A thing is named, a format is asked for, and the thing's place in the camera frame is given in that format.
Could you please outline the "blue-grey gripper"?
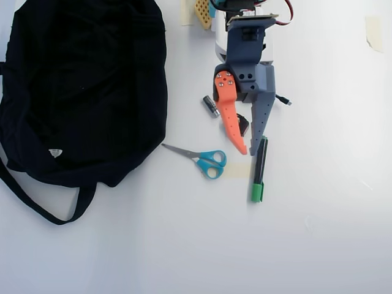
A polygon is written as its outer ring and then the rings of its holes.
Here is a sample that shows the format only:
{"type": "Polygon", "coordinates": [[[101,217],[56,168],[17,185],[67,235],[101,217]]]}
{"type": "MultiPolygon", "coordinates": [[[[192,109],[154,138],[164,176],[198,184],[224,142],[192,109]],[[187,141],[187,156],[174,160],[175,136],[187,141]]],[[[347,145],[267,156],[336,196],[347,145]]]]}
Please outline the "blue-grey gripper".
{"type": "Polygon", "coordinates": [[[250,152],[256,155],[275,100],[274,67],[261,62],[265,31],[275,17],[232,17],[227,23],[224,63],[216,67],[216,107],[229,140],[242,154],[247,147],[241,136],[235,102],[252,103],[250,152]]]}

